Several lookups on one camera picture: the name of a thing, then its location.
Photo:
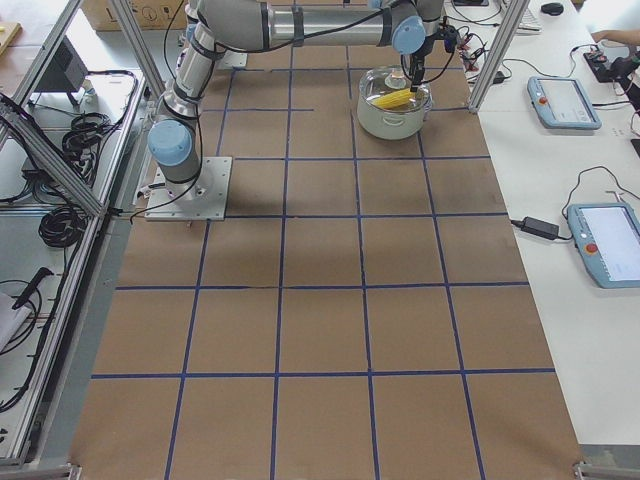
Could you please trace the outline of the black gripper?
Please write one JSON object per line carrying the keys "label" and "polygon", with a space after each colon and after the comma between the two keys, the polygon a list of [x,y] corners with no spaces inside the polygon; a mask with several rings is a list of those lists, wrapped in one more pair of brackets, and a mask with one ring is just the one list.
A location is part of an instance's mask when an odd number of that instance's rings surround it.
{"label": "black gripper", "polygon": [[433,47],[433,42],[424,42],[418,50],[409,56],[409,79],[412,93],[415,93],[419,85],[424,83],[426,57],[432,53]]}

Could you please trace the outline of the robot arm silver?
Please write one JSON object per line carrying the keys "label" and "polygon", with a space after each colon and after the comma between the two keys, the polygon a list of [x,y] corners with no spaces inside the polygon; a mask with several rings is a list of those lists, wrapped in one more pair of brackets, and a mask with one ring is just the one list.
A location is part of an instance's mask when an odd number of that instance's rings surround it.
{"label": "robot arm silver", "polygon": [[176,203],[196,198],[206,188],[196,128],[215,64],[226,52],[260,54],[306,45],[390,46],[409,57],[409,88],[417,91],[424,82],[424,60],[442,37],[440,1],[372,1],[364,8],[200,1],[192,11],[195,28],[147,140],[168,198]]}

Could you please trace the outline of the person hand at desk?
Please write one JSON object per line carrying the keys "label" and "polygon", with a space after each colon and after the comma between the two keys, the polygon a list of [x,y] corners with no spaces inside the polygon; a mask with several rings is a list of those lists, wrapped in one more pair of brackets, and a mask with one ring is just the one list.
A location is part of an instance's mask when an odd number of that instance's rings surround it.
{"label": "person hand at desk", "polygon": [[607,40],[629,45],[639,42],[639,33],[636,30],[600,30],[593,32],[591,36],[595,42]]}

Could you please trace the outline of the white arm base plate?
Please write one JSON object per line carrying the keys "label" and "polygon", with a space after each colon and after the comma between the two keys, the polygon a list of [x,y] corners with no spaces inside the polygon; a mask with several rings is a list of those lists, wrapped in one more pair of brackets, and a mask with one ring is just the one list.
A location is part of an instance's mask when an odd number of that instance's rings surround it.
{"label": "white arm base plate", "polygon": [[157,167],[154,180],[163,186],[151,191],[144,217],[150,221],[224,220],[231,169],[231,157],[205,157],[200,176],[191,186],[167,182]]}

